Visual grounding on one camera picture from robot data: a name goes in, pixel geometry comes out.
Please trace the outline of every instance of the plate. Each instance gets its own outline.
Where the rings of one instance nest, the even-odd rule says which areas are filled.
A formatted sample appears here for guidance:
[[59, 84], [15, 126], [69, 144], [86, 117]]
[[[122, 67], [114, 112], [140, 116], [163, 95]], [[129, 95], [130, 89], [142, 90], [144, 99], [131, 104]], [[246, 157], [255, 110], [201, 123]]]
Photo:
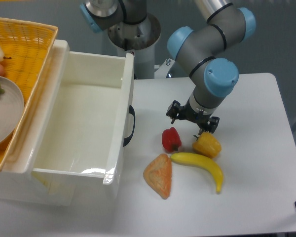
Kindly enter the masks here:
[[0, 77], [0, 143], [7, 138], [18, 124], [23, 114], [24, 98], [20, 88], [7, 78]]

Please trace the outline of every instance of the yellow basket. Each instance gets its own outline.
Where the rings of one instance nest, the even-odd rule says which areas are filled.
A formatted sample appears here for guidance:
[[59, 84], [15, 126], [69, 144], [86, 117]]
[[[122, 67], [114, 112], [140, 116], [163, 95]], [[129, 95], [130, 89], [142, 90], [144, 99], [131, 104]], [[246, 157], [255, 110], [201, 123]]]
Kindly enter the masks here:
[[55, 26], [0, 18], [0, 46], [5, 57], [11, 57], [1, 64], [5, 68], [5, 77], [19, 86], [25, 101], [23, 115], [14, 132], [0, 144], [0, 171], [8, 150], [17, 139], [18, 131], [22, 129], [57, 32], [58, 28]]

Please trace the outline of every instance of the drawer handle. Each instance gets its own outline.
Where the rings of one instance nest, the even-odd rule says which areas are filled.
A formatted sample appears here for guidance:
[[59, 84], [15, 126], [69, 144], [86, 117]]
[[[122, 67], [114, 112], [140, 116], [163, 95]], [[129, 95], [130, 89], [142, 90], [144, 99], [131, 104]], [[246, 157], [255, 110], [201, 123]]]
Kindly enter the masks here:
[[129, 137], [125, 137], [124, 138], [124, 143], [123, 146], [127, 146], [127, 144], [130, 142], [130, 140], [132, 139], [133, 135], [134, 135], [134, 130], [135, 130], [135, 121], [136, 121], [136, 116], [135, 116], [135, 110], [133, 108], [133, 106], [129, 105], [129, 110], [128, 113], [130, 113], [133, 117], [134, 117], [134, 124], [133, 124], [133, 131], [132, 134], [130, 134]]

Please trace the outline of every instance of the white drawer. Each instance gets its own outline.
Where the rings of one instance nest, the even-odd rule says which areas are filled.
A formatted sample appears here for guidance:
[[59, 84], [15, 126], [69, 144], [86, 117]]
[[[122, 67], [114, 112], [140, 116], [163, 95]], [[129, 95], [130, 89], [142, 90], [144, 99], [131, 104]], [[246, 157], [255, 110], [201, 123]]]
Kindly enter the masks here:
[[131, 54], [69, 52], [56, 40], [32, 116], [0, 172], [0, 198], [68, 205], [75, 185], [88, 185], [114, 200], [135, 127], [133, 75]]

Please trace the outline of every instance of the banana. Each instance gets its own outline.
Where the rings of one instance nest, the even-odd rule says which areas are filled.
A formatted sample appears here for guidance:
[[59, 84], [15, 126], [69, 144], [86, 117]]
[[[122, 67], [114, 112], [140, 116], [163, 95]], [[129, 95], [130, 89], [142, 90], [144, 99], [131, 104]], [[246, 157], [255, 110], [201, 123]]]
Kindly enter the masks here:
[[223, 183], [223, 172], [212, 159], [188, 152], [174, 153], [170, 156], [170, 159], [175, 163], [198, 166], [210, 172], [216, 182], [216, 193], [220, 193]]

